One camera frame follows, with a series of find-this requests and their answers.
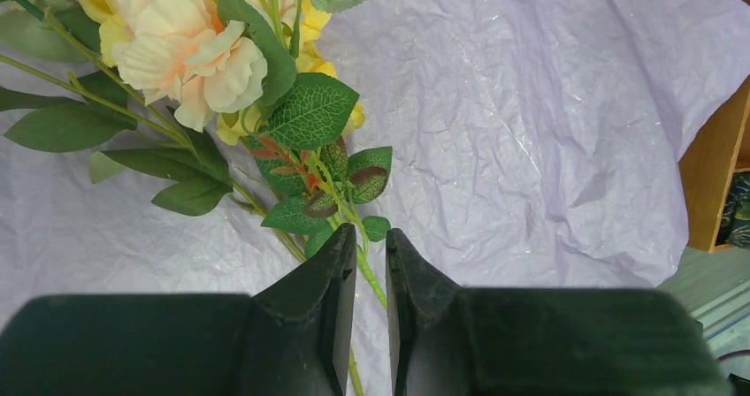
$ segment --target black cable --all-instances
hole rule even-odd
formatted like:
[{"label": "black cable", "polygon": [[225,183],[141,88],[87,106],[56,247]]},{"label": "black cable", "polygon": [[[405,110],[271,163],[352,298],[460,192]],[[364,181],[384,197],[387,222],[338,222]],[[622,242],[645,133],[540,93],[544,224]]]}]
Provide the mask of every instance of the black cable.
[{"label": "black cable", "polygon": [[750,349],[742,349],[742,350],[735,350],[734,352],[729,352],[728,354],[723,354],[716,358],[719,362],[728,361],[729,359],[734,358],[741,358],[744,356],[750,356]]}]

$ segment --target flower bouquet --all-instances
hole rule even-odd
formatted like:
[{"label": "flower bouquet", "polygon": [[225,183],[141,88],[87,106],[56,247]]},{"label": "flower bouquet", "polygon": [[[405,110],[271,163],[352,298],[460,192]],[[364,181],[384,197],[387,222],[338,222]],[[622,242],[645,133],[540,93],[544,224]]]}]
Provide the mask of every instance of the flower bouquet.
[{"label": "flower bouquet", "polygon": [[[339,225],[353,223],[357,265],[386,306],[367,255],[390,223],[361,217],[357,207],[385,191],[392,149],[348,153],[344,137],[364,122],[359,94],[337,80],[315,45],[332,14],[363,0],[2,1],[4,45],[97,69],[60,78],[0,56],[78,95],[0,88],[0,110],[31,110],[5,138],[49,153],[93,149],[95,184],[125,169],[169,181],[151,202],[176,214],[198,217],[227,198],[263,217],[261,226],[299,262]],[[120,133],[141,142],[96,150]],[[240,146],[244,155],[228,156],[222,145]],[[250,158],[256,171],[244,167]],[[275,204],[259,201],[260,186],[272,190]]]}]

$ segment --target cable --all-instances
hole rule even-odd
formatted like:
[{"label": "cable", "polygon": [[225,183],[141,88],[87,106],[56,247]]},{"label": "cable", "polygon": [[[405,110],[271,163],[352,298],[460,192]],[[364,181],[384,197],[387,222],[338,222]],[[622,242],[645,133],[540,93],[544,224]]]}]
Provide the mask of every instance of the cable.
[{"label": "cable", "polygon": [[734,352],[729,352],[728,354],[723,354],[716,358],[718,362],[724,362],[728,361],[729,359],[734,358],[741,358],[744,356],[750,356],[750,349],[742,349],[742,350],[735,350]]}]

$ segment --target peach flower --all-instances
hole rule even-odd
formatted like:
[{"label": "peach flower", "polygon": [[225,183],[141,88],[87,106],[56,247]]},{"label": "peach flower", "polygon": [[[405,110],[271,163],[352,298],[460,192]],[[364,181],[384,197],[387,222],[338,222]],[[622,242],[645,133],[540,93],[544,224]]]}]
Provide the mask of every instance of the peach flower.
[{"label": "peach flower", "polygon": [[263,54],[242,36],[244,23],[222,24],[212,0],[114,4],[133,35],[111,49],[120,77],[147,103],[165,96],[179,102],[174,116],[182,125],[200,132],[215,112],[243,110],[263,93]]}]

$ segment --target crumpled paper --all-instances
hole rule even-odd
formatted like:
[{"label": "crumpled paper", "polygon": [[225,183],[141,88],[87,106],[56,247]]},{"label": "crumpled paper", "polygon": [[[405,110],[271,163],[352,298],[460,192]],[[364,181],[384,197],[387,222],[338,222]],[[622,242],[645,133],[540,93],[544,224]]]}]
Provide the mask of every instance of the crumpled paper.
[{"label": "crumpled paper", "polygon": [[[453,280],[651,287],[687,241],[677,160],[750,73],[747,29],[740,0],[368,0],[320,48],[369,117],[350,148],[394,146],[364,213]],[[7,65],[0,85],[65,93]],[[149,204],[162,180],[91,185],[89,155],[0,139],[0,324],[39,294],[257,293],[295,267],[229,201],[172,214]],[[370,261],[384,284],[382,244]],[[386,313],[361,277],[353,348],[367,394],[389,394]]]}]

